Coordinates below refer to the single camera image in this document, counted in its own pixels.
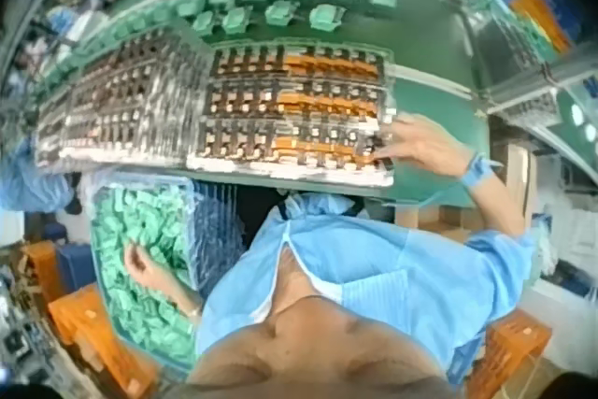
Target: blue wristband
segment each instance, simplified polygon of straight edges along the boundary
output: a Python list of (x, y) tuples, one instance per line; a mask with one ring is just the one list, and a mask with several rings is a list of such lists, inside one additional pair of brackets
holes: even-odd
[(461, 183), (468, 188), (476, 187), (479, 182), (493, 174), (491, 162), (477, 153), (469, 163), (467, 172), (461, 178)]

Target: blue work uniform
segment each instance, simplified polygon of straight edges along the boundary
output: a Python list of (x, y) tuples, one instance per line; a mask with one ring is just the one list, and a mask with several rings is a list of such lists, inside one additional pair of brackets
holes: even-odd
[(55, 212), (68, 206), (75, 191), (64, 175), (39, 173), (29, 140), (0, 161), (0, 208)]
[(410, 335), (445, 370), (456, 349), (513, 310), (530, 274), (527, 235), (489, 230), (462, 245), (363, 212), (350, 216), (344, 197), (297, 194), (284, 205), (270, 211), (249, 251), (207, 298), (198, 354), (267, 317), (286, 246), (323, 296)]

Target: wrist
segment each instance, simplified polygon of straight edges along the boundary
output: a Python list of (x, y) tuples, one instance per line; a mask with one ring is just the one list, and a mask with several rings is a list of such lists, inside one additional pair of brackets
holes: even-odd
[(480, 153), (475, 153), (460, 180), (465, 187), (472, 189), (493, 174), (490, 161)]
[(160, 292), (162, 292), (168, 299), (174, 302), (176, 302), (176, 299), (180, 296), (180, 285), (178, 284), (178, 280), (170, 273), (164, 277), (162, 286), (158, 290), (160, 290)]

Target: cardboard box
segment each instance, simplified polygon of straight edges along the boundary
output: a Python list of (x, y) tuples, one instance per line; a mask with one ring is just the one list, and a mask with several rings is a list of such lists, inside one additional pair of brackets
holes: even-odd
[[(503, 164), (496, 171), (515, 201), (520, 205), (527, 226), (532, 223), (537, 194), (535, 156), (517, 145), (496, 146), (492, 159)], [(474, 232), (484, 229), (484, 220), (476, 207), (416, 207), (396, 210), (395, 223), (405, 228), (419, 228), (441, 234), (460, 243)]]

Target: orange plastic crate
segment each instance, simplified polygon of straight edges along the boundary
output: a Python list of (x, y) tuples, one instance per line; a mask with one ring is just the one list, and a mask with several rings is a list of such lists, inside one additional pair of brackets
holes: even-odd
[(37, 281), (46, 303), (50, 303), (65, 294), (63, 281), (58, 271), (56, 250), (49, 240), (26, 245), (21, 248), (31, 260), (37, 275)]
[(63, 342), (84, 338), (129, 397), (140, 397), (154, 383), (158, 366), (119, 340), (96, 284), (54, 301), (49, 310)]
[(540, 357), (552, 330), (522, 310), (492, 324), (486, 332), (486, 354), (467, 381), (469, 399), (491, 399), (528, 357)]

